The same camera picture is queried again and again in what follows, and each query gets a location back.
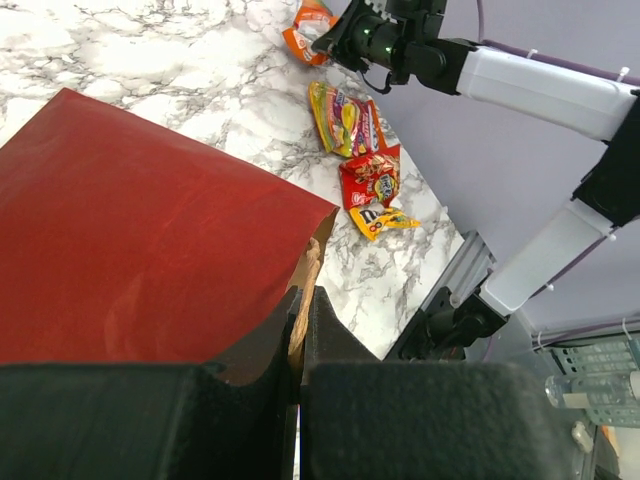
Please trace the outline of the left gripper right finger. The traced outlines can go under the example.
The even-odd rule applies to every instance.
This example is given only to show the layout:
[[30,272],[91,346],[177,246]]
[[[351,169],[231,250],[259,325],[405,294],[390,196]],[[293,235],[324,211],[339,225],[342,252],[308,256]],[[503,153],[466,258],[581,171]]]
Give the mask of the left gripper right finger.
[[518,366],[380,361],[324,289],[309,313],[301,385],[304,479],[586,479],[575,417]]

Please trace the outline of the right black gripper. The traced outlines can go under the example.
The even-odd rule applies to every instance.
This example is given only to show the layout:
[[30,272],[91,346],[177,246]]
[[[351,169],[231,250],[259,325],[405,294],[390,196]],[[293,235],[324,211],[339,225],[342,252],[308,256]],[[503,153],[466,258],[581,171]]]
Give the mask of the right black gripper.
[[444,1],[387,1],[383,8],[353,1],[312,48],[361,75],[371,64],[386,68],[384,86],[372,88],[385,95],[412,76],[432,80],[444,72],[446,56],[434,42],[445,9]]

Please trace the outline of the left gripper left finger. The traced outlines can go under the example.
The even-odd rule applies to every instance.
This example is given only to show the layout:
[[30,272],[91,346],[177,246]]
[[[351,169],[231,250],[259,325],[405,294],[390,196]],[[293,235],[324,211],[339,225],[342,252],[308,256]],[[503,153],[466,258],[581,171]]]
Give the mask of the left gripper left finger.
[[205,363],[1,370],[5,479],[288,479],[299,292]]

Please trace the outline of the orange chips bag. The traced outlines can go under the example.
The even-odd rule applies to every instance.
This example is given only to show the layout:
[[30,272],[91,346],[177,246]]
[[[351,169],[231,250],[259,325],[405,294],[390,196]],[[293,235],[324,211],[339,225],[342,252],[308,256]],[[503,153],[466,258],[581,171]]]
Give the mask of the orange chips bag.
[[305,65],[323,65],[328,61],[328,56],[316,52],[312,44],[326,34],[337,21],[338,16],[335,16],[322,1],[301,1],[292,26],[282,32],[285,45],[293,56]]

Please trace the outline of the yellow pink candy bag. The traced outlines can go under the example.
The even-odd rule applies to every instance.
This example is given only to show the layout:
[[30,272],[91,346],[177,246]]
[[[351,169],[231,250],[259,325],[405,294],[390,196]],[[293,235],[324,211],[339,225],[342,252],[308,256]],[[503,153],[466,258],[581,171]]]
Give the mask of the yellow pink candy bag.
[[377,107],[324,82],[308,87],[311,110],[327,152],[344,158],[360,157],[387,146]]

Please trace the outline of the red snack bag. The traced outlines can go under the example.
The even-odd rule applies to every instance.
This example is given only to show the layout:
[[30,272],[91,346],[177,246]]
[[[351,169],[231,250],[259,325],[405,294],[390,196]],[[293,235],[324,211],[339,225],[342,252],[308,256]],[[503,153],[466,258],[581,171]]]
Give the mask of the red snack bag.
[[399,144],[351,158],[339,166],[346,210],[373,203],[389,207],[400,188]]

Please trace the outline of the yellow m&m bag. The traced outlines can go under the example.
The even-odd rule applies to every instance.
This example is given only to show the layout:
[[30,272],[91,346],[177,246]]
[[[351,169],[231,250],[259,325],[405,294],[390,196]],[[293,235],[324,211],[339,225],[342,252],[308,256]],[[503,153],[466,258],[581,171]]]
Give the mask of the yellow m&m bag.
[[385,230],[413,229],[421,225],[418,220],[394,207],[382,209],[373,206],[353,207],[349,210],[349,215],[358,230],[369,241],[375,241]]

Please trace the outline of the red brown paper bag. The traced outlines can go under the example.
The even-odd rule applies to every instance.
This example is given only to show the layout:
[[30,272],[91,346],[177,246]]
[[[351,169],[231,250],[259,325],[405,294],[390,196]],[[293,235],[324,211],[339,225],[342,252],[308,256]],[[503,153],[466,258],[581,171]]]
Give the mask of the red brown paper bag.
[[59,91],[1,149],[1,361],[201,363],[302,278],[336,206]]

